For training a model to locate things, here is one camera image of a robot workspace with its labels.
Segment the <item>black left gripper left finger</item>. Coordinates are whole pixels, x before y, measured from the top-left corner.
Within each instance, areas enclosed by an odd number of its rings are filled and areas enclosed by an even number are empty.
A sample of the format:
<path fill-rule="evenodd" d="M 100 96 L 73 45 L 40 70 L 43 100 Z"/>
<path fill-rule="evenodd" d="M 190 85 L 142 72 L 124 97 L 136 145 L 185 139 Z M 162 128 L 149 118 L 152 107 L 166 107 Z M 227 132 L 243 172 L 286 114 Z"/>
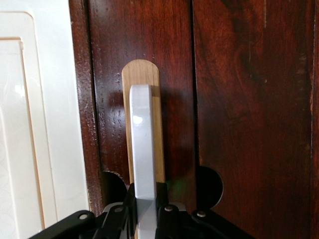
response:
<path fill-rule="evenodd" d="M 130 239 L 137 225 L 134 185 L 131 184 L 123 202 L 105 207 L 95 216 L 81 210 L 33 235 L 32 239 Z"/>

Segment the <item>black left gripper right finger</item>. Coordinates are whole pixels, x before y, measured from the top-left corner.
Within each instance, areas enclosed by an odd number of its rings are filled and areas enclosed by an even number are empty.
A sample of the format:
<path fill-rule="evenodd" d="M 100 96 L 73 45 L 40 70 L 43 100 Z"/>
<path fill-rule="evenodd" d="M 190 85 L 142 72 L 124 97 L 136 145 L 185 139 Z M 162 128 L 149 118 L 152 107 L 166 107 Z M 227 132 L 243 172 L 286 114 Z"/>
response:
<path fill-rule="evenodd" d="M 157 239 L 252 239 L 253 237 L 211 210 L 185 209 L 168 201 L 167 184 L 157 182 Z"/>

